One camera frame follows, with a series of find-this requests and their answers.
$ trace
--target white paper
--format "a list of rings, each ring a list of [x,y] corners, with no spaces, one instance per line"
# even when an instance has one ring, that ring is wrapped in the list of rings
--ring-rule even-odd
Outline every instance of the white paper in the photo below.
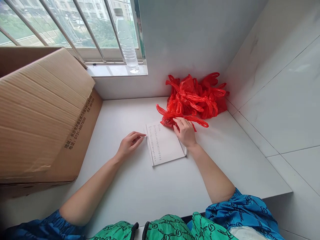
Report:
[[[155,122],[146,125],[153,166],[184,157],[173,130]]]

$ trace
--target white tile wall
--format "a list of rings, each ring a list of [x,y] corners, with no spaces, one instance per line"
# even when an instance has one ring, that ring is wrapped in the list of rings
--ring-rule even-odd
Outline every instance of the white tile wall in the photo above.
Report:
[[[282,156],[320,195],[320,147],[290,152]]]
[[[231,115],[235,114],[237,112],[237,109],[227,100],[227,107],[228,107],[228,111]]]
[[[223,81],[229,101],[240,109],[320,35],[320,2],[270,0]]]
[[[249,123],[240,112],[236,112],[233,118],[242,127],[254,144],[259,148],[265,157],[279,154],[268,141]]]
[[[320,145],[319,56],[320,37],[240,109],[280,154]]]
[[[282,156],[277,155],[267,159],[293,190],[293,194],[265,199],[280,228],[310,240],[318,240],[319,195]]]
[[[308,240],[304,237],[300,237],[299,235],[293,234],[292,232],[288,232],[283,229],[279,229],[279,232],[285,240]]]

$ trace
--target patterned fabric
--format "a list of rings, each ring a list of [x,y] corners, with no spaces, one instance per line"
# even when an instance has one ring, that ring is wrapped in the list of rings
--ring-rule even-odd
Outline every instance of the patterned fabric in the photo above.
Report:
[[[71,225],[64,220],[59,210],[43,220],[33,220],[8,228],[1,239],[85,239],[82,235],[84,227]]]
[[[192,215],[192,231],[175,215],[165,215],[147,222],[142,240],[237,240],[228,230],[206,219],[200,213]]]
[[[116,224],[108,225],[99,231],[90,240],[130,240],[134,239],[136,229],[139,224],[132,225],[125,221],[120,221]]]
[[[242,195],[238,189],[229,201],[210,205],[205,215],[228,230],[232,227],[248,226],[268,239],[284,240],[279,234],[277,221],[264,201],[255,196]]]

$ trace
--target metal window bar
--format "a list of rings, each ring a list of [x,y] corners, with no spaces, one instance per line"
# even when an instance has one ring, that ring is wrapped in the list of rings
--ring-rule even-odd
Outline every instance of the metal window bar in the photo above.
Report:
[[[42,42],[44,46],[48,46],[47,42],[40,36],[40,34],[31,26],[28,20],[16,9],[16,7],[8,0],[4,2],[15,12],[15,14],[24,22],[24,24],[33,32],[33,34]]]
[[[115,25],[113,17],[112,17],[112,12],[111,12],[111,8],[110,8],[110,5],[108,3],[108,0],[104,0],[104,3],[105,3],[106,8],[107,8],[107,12],[108,12],[109,19],[110,19],[110,22],[111,22],[111,25],[112,25],[112,28],[113,28],[114,35],[116,36],[116,39],[117,39],[117,43],[118,43],[118,46],[119,46],[119,50],[121,52],[122,60],[123,60],[124,63],[126,63],[126,59],[124,57],[124,54],[123,54],[123,51],[122,51],[122,48],[121,48],[120,40],[119,40],[119,37],[118,37],[118,34],[117,34],[117,28],[116,28],[116,25]]]
[[[55,18],[55,16],[51,12],[50,8],[47,6],[47,4],[44,2],[44,0],[39,0],[39,1],[42,4],[42,6],[44,7],[44,9],[47,11],[47,13],[49,14],[49,16],[51,17],[53,22],[57,25],[57,27],[59,28],[59,30],[62,33],[62,35],[66,38],[66,40],[69,43],[69,45],[71,46],[71,48],[77,54],[77,57],[79,58],[79,60],[84,63],[84,60],[82,59],[82,57],[81,57],[80,53],[78,52],[77,48],[74,46],[74,44],[72,43],[72,41],[70,40],[70,38],[68,37],[66,32],[64,31],[64,29],[62,28],[60,23],[58,22],[58,20]]]
[[[80,14],[80,16],[81,16],[81,18],[82,18],[82,21],[83,21],[84,25],[86,26],[86,28],[87,28],[87,30],[88,30],[88,32],[89,32],[89,35],[90,35],[90,37],[92,38],[92,41],[93,41],[94,45],[96,46],[98,52],[100,53],[100,56],[101,56],[102,61],[103,61],[104,63],[106,63],[106,60],[105,60],[105,58],[104,58],[104,56],[103,56],[103,53],[102,53],[102,51],[101,51],[101,49],[100,49],[100,47],[99,47],[99,45],[98,45],[98,43],[97,43],[96,38],[94,37],[94,35],[93,35],[93,33],[92,33],[92,30],[91,30],[91,28],[90,28],[90,26],[89,26],[89,23],[88,23],[86,17],[84,16],[84,14],[83,14],[83,12],[82,12],[82,10],[81,10],[81,8],[80,8],[80,5],[79,5],[78,1],[77,1],[77,0],[73,0],[73,3],[74,3],[74,5],[76,6],[76,8],[77,8],[77,10],[78,10],[78,12],[79,12],[79,14]]]
[[[18,43],[9,33],[7,33],[6,30],[4,30],[1,26],[0,26],[0,32],[2,32],[7,38],[10,39],[11,42],[13,42],[16,46],[21,46],[20,43]]]

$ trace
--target window sill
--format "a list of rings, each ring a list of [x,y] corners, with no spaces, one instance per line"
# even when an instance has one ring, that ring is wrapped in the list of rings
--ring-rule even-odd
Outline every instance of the window sill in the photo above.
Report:
[[[128,70],[127,65],[89,65],[87,72],[93,78],[99,77],[120,77],[120,76],[143,76],[148,75],[147,65],[139,65],[139,73],[133,74]]]

